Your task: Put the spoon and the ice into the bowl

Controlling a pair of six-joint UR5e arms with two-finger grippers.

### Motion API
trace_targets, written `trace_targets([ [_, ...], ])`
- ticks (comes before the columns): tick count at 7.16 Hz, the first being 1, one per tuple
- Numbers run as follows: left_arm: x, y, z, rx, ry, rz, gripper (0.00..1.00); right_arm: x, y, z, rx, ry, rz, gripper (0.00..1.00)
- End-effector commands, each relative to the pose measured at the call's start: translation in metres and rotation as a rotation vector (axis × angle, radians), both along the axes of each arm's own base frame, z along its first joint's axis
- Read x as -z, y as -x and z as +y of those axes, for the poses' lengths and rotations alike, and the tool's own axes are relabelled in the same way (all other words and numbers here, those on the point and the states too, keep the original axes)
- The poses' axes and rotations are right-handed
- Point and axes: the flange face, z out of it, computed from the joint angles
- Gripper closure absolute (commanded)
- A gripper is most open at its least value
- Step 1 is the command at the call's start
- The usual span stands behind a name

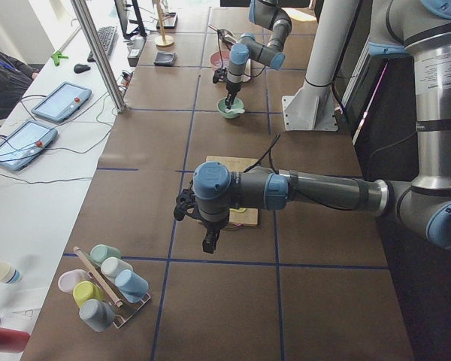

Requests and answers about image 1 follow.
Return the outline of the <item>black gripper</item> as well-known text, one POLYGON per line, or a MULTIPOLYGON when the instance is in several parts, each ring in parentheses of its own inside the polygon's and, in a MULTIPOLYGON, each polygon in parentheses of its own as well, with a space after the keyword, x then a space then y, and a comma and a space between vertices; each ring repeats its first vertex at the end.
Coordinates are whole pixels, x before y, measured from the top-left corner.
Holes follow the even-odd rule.
POLYGON ((241 90, 241 82, 232 82, 230 80, 226 81, 226 89, 228 92, 225 104, 227 108, 231 108, 232 109, 232 105, 235 102, 236 99, 236 95, 240 92, 241 90))
POLYGON ((201 225, 206 229, 206 235, 202 242, 202 249, 205 253, 213 253, 216 250, 216 244, 222 229, 226 227, 225 220, 208 221, 201 220, 201 225))

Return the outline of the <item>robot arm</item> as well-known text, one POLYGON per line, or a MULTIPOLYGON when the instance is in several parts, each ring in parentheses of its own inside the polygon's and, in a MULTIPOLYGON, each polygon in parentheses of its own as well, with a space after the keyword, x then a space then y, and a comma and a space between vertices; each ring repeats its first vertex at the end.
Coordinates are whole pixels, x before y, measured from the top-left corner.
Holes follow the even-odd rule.
POLYGON ((292 31, 292 21, 289 15, 278 6, 278 1, 251 1, 249 19, 255 25, 271 30, 272 35, 267 44, 261 44, 253 35, 244 33, 232 46, 226 76, 228 94, 225 98, 225 106, 227 109, 232 108, 241 90, 242 77, 249 59, 276 70, 285 60, 283 48, 292 31))
POLYGON ((414 63, 419 172, 410 181, 354 178, 340 161, 353 154, 351 140, 334 124, 331 96, 358 1, 326 1, 302 87, 282 99, 287 169, 260 164, 230 171, 201 164, 177 198, 174 216, 199 220, 202 247, 213 253, 233 208, 283 209, 309 202, 339 211, 388 217, 451 251, 451 1, 375 1, 365 52, 414 63))

